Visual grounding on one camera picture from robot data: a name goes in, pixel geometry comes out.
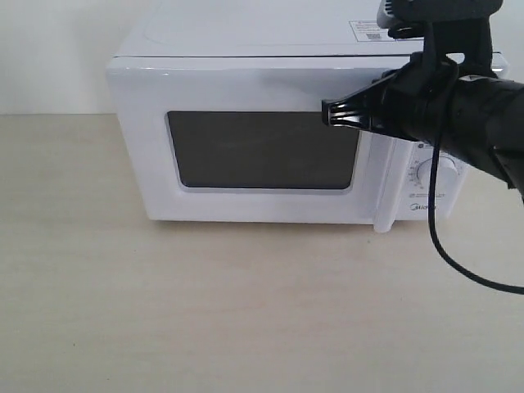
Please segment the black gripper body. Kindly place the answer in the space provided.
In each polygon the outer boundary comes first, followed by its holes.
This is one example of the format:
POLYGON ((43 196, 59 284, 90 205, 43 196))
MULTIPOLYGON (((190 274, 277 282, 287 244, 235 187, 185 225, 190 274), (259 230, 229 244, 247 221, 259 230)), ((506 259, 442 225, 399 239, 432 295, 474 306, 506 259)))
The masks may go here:
POLYGON ((459 65, 445 57, 427 69, 422 53, 415 52, 407 65, 393 74, 382 95, 382 123, 389 135, 433 143, 453 89, 459 65))

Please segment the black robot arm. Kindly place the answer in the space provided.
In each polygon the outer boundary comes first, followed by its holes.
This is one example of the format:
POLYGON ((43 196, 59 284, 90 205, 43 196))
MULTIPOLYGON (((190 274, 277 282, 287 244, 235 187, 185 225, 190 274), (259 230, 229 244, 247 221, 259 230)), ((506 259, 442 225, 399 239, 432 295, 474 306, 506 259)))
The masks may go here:
POLYGON ((328 127, 426 142, 523 190, 523 86, 446 57, 426 70, 415 52, 398 70, 322 102, 328 127))

